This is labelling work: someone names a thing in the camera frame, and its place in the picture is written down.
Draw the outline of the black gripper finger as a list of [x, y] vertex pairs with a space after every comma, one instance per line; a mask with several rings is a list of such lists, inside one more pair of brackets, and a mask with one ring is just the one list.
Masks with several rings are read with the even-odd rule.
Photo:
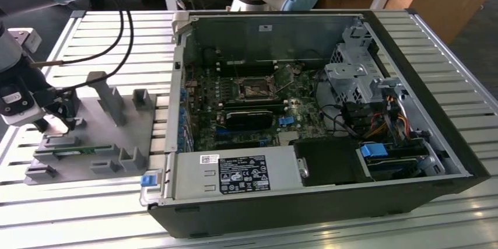
[[76, 126], [77, 110], [79, 101], [63, 100], [57, 109], [57, 113], [69, 131], [72, 131]]
[[37, 120], [35, 120], [32, 124], [40, 133], [44, 133], [49, 128], [49, 123], [45, 120], [44, 116], [41, 116]]

